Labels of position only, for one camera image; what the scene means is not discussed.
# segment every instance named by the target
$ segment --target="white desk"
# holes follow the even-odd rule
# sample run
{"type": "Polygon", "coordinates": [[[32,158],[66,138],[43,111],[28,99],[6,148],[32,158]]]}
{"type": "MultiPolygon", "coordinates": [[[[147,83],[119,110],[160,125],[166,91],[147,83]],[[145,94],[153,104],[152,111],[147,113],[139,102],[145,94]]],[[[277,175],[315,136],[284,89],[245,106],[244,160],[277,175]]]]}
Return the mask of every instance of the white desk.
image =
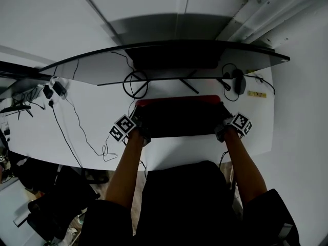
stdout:
{"type": "MultiPolygon", "coordinates": [[[[271,68],[256,73],[272,83],[271,68]]],[[[251,156],[271,150],[274,122],[274,95],[266,84],[260,84],[254,78],[248,78],[244,95],[236,102],[228,101],[223,95],[222,85],[214,79],[189,80],[199,95],[218,95],[226,108],[232,113],[241,112],[253,123],[252,130],[242,139],[251,156]],[[247,96],[247,90],[267,93],[267,98],[247,96]]],[[[60,79],[67,83],[68,99],[72,101],[79,114],[89,143],[100,154],[113,123],[123,114],[128,113],[132,99],[127,96],[121,84],[98,87],[78,81],[60,79]]],[[[197,95],[179,80],[152,81],[145,98],[162,98],[197,95]]],[[[233,89],[226,92],[227,97],[236,98],[233,89]]],[[[108,139],[109,152],[117,153],[118,158],[104,162],[102,156],[96,156],[85,142],[83,132],[78,126],[78,120],[73,107],[65,99],[59,99],[54,93],[55,112],[72,150],[75,152],[84,168],[115,170],[123,153],[123,143],[117,143],[112,137],[108,139]]],[[[19,121],[17,114],[2,116],[1,122],[7,121],[10,128],[9,148],[13,152],[32,158],[68,166],[78,166],[70,153],[64,138],[55,121],[48,100],[40,94],[34,102],[44,103],[45,110],[32,105],[32,118],[27,112],[22,112],[19,121]]],[[[8,107],[9,101],[4,100],[0,109],[8,107]]],[[[227,150],[224,143],[216,140],[215,135],[153,138],[142,151],[141,159],[147,170],[164,169],[188,163],[210,160],[218,163],[223,152],[227,150]]],[[[229,154],[223,162],[229,161],[229,154]]]]}

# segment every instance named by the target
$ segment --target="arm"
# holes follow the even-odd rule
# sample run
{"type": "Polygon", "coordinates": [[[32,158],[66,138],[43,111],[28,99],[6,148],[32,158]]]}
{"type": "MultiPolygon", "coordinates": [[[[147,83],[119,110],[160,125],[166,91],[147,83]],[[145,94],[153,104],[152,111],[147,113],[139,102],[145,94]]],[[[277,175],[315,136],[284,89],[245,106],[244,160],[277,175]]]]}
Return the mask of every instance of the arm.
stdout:
{"type": "Polygon", "coordinates": [[[105,200],[131,210],[139,160],[144,139],[138,130],[129,134],[129,141],[122,158],[109,182],[105,200]]]}
{"type": "Polygon", "coordinates": [[[228,128],[224,140],[234,167],[242,203],[245,205],[257,196],[265,193],[267,187],[254,162],[247,153],[237,132],[228,128]]]}

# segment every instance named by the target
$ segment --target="computer mouse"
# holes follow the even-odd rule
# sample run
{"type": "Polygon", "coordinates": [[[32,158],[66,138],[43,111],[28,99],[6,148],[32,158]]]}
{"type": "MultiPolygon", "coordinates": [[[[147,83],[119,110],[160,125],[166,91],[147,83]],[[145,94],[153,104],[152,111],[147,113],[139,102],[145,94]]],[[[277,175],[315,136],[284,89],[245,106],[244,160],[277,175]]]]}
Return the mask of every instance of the computer mouse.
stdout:
{"type": "Polygon", "coordinates": [[[238,95],[242,95],[246,89],[246,79],[244,73],[240,69],[233,71],[233,76],[235,77],[234,81],[234,91],[238,95]]]}

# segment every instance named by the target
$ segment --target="person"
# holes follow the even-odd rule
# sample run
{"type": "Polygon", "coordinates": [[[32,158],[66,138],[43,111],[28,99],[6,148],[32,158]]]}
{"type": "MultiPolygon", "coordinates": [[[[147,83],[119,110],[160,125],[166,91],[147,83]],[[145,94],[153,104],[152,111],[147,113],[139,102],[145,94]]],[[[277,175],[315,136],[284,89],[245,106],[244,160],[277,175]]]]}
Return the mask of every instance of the person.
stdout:
{"type": "Polygon", "coordinates": [[[139,223],[132,236],[130,212],[144,141],[139,131],[133,130],[105,200],[96,200],[88,207],[79,245],[173,241],[299,245],[291,215],[278,193],[267,191],[237,132],[227,128],[224,140],[243,204],[242,221],[233,212],[230,191],[219,167],[202,161],[148,172],[139,223]]]}

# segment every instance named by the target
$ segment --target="yellow label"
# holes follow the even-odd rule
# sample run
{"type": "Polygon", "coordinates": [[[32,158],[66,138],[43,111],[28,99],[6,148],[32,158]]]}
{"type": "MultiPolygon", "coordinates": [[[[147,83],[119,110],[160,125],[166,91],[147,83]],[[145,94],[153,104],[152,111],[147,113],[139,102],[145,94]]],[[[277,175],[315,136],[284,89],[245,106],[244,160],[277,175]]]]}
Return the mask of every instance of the yellow label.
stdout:
{"type": "Polygon", "coordinates": [[[263,98],[267,98],[267,94],[266,93],[260,93],[260,92],[254,92],[254,91],[248,91],[247,93],[248,96],[257,96],[257,97],[263,97],[263,98]]]}

